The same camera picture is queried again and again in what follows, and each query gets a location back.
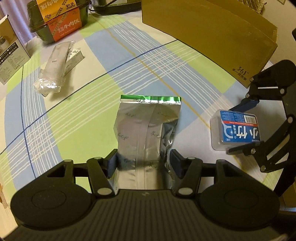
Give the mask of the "stainless steel kettle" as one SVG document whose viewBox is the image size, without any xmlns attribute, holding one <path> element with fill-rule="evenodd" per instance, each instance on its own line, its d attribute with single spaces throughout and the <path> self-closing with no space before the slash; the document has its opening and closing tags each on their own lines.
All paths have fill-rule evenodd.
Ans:
<svg viewBox="0 0 296 241">
<path fill-rule="evenodd" d="M 89 10 L 99 15 L 115 15 L 138 11 L 141 10 L 141 8 L 141 0 L 97 0 L 91 1 Z"/>
</svg>

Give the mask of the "blue label clear box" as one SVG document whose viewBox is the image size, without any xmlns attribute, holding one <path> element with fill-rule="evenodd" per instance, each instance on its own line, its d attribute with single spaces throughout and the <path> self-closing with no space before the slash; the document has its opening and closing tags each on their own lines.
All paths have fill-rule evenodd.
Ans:
<svg viewBox="0 0 296 241">
<path fill-rule="evenodd" d="M 220 109 L 210 119 L 210 129 L 212 148 L 217 151 L 261 141 L 254 114 Z"/>
</svg>

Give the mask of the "brown cardboard box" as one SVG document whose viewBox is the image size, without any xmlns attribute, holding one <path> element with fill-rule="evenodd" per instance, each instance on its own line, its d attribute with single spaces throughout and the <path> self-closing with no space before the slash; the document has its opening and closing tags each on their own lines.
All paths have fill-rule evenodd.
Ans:
<svg viewBox="0 0 296 241">
<path fill-rule="evenodd" d="M 142 21 L 197 50 L 245 87 L 278 47 L 277 27 L 240 1 L 142 1 Z"/>
</svg>

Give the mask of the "clear plastic item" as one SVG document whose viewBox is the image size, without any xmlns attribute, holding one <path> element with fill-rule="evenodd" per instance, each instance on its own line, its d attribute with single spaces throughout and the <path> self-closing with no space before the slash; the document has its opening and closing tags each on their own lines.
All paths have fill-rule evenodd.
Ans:
<svg viewBox="0 0 296 241">
<path fill-rule="evenodd" d="M 74 41 L 62 42 L 53 48 L 53 51 L 44 69 L 40 70 L 34 88 L 37 93 L 48 95 L 59 93 L 66 70 L 66 62 Z"/>
</svg>

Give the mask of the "silver foil bag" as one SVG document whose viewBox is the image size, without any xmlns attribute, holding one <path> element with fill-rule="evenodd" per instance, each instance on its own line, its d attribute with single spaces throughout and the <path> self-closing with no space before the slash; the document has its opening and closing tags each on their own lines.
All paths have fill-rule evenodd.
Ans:
<svg viewBox="0 0 296 241">
<path fill-rule="evenodd" d="M 115 190 L 167 188 L 167 153 L 181 104 L 178 96 L 121 96 L 114 124 L 118 142 Z"/>
</svg>

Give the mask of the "white product box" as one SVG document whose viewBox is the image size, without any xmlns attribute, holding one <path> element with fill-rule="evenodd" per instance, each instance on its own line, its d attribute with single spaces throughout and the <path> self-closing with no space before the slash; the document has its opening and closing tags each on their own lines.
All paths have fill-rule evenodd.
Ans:
<svg viewBox="0 0 296 241">
<path fill-rule="evenodd" d="M 1 56 L 0 56 L 0 81 L 5 85 L 13 75 L 29 61 L 30 56 L 19 41 L 5 15 L 1 19 Z"/>
</svg>

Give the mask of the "black orange meal box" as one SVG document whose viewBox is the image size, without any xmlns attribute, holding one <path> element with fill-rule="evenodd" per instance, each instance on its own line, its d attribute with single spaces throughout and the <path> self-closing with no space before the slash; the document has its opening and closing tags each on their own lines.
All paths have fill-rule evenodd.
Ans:
<svg viewBox="0 0 296 241">
<path fill-rule="evenodd" d="M 30 32 L 45 44 L 58 42 L 87 23 L 90 1 L 30 1 Z"/>
</svg>

